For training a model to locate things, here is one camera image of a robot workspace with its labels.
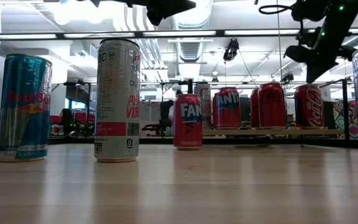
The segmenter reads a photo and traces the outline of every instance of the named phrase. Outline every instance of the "red can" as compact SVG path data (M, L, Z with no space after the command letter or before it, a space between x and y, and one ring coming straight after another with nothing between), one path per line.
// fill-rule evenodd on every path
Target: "red can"
M196 94L178 95L174 105L173 145L178 149L203 147L201 100Z
M259 122L264 129L283 129L287 125L284 90L279 83L266 83L258 90Z
M240 97L236 88L219 89L216 107L218 109L216 129L240 128Z
M212 99L212 119L214 129L216 129L216 125L218 124L218 106L216 104L217 98L218 93L215 93L214 98Z
M295 91L296 126L301 129L324 127L323 99L320 87L313 84L299 86Z
M251 127L259 128L259 99L258 89L253 90L251 93Z

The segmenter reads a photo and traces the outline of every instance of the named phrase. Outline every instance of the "wooden table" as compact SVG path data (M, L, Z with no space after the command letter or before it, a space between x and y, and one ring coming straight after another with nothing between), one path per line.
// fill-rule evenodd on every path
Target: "wooden table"
M358 150L296 145L176 151L97 163L93 145L0 163L0 224L358 224Z

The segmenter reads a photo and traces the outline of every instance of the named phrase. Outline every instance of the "wooden shelf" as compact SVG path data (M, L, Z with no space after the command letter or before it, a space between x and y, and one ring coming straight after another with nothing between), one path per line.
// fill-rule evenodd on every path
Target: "wooden shelf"
M284 129L284 130L207 130L203 131L204 136L213 135L287 135L287 134L304 134L304 135L320 135L320 134L345 134L344 130L328 130L328 129Z

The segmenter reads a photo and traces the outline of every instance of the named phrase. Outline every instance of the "air duct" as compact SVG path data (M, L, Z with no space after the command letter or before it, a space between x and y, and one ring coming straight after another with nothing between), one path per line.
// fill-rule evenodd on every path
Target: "air duct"
M194 9L176 14L172 17L173 28L176 30L206 30L212 13L212 0L193 0L197 3ZM203 54L204 43L177 43L178 62L199 62ZM183 78L196 78L200 73L200 64L178 65Z

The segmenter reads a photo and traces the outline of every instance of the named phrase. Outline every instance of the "coca-cola logo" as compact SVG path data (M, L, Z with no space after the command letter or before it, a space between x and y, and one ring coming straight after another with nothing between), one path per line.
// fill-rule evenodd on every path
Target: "coca-cola logo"
M268 88L262 93L262 103L281 103L284 100L282 93L279 90Z
M318 88L312 86L306 90L306 97L308 99L308 110L311 110L313 115L308 121L310 125L320 127L323 123L323 99L321 98L321 93Z

